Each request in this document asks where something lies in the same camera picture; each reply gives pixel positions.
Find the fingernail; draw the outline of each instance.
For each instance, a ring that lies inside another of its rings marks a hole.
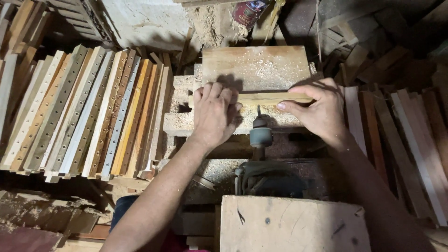
[[[286,104],[284,104],[283,102],[279,102],[279,103],[277,103],[277,108],[284,110],[286,108]]]

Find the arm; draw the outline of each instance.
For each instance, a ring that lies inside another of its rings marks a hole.
[[[182,194],[204,158],[235,132],[232,124],[242,104],[229,105],[236,91],[220,83],[206,84],[194,93],[194,131],[112,230],[101,252],[137,251],[149,242],[159,251],[166,227]]]
[[[316,100],[308,108],[291,101],[283,101],[277,107],[296,116],[307,129],[320,136],[329,146],[332,157],[341,163],[366,211],[373,251],[435,251],[345,127],[344,101],[333,79],[293,87],[289,92],[305,93]]]

